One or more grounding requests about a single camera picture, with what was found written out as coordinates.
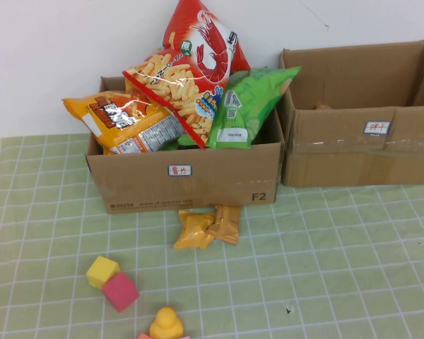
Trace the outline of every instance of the small snack packet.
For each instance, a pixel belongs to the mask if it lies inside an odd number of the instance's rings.
[[[207,227],[215,220],[214,213],[197,214],[188,210],[179,211],[182,232],[173,246],[175,249],[206,249],[213,241],[213,236],[206,234]]]
[[[231,75],[207,141],[210,148],[250,148],[300,67]]]
[[[216,207],[216,221],[206,230],[206,233],[223,242],[237,245],[241,209],[242,206],[218,205]]]

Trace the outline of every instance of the pink toy block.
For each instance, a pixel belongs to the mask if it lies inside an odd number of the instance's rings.
[[[103,286],[102,291],[105,297],[119,312],[123,312],[139,297],[139,291],[136,290],[134,283],[125,275],[120,273]]]

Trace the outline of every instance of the shrimp chip bag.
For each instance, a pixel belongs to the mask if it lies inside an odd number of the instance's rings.
[[[163,49],[123,72],[126,89],[138,88],[167,107],[201,148],[231,72],[249,70],[237,34],[200,0],[179,0]]]
[[[231,75],[207,146],[250,148],[262,124],[300,67],[252,69]]]
[[[184,133],[168,109],[137,90],[63,99],[63,103],[93,132],[104,154],[154,152]]]

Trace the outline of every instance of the nutrition label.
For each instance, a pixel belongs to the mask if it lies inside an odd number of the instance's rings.
[[[184,129],[173,115],[164,118],[157,124],[139,134],[141,142],[148,152],[159,150],[167,141],[175,140],[184,133]]]
[[[139,147],[136,145],[135,140],[130,138],[129,140],[126,140],[121,145],[119,145],[119,149],[124,154],[126,153],[140,153]]]

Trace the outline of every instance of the empty cardboard box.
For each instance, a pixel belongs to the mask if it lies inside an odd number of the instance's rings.
[[[102,78],[105,90],[124,90],[124,78]],[[273,203],[284,154],[276,111],[258,137],[249,150],[103,155],[91,134],[86,161],[108,213]]]
[[[279,66],[302,67],[278,105],[286,186],[424,184],[424,40],[284,50]]]

